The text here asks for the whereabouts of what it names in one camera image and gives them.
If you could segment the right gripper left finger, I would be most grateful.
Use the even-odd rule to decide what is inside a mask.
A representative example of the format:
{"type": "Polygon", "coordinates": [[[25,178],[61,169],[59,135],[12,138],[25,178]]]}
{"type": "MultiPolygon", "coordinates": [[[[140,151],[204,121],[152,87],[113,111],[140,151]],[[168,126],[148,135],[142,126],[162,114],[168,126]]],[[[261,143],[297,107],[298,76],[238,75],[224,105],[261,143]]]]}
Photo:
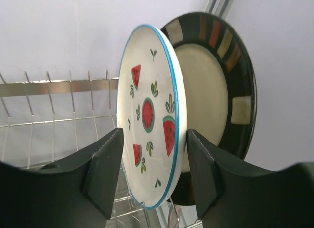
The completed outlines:
{"type": "Polygon", "coordinates": [[[0,165],[3,228],[104,228],[111,218],[124,143],[116,128],[40,169],[0,165]]]}

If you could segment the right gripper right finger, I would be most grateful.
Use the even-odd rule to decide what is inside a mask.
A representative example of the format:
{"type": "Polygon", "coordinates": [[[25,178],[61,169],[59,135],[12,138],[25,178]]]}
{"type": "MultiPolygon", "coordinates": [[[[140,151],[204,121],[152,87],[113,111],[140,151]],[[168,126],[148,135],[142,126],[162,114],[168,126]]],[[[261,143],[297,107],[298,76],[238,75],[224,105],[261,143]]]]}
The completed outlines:
{"type": "Polygon", "coordinates": [[[203,227],[313,227],[312,162],[270,171],[218,148],[191,129],[187,150],[197,215],[203,227]]]}

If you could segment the white watermelon plate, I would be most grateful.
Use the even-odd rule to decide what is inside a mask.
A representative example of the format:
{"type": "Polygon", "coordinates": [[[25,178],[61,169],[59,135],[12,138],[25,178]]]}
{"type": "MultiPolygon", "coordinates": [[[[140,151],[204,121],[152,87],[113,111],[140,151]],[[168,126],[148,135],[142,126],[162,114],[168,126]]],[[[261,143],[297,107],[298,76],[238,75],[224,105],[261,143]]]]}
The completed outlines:
{"type": "Polygon", "coordinates": [[[167,201],[185,154],[183,76],[169,39],[150,24],[130,34],[120,64],[116,107],[123,129],[123,172],[134,200],[147,210],[167,201]]]}

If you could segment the black rimmed beige plate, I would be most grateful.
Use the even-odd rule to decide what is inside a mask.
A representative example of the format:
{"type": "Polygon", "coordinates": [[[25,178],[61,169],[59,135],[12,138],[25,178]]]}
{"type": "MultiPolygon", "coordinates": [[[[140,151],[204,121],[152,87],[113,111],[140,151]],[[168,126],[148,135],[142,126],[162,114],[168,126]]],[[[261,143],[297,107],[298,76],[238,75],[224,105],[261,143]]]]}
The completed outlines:
{"type": "Polygon", "coordinates": [[[238,33],[205,12],[183,14],[163,28],[184,80],[187,126],[244,159],[257,111],[255,74],[238,33]]]}

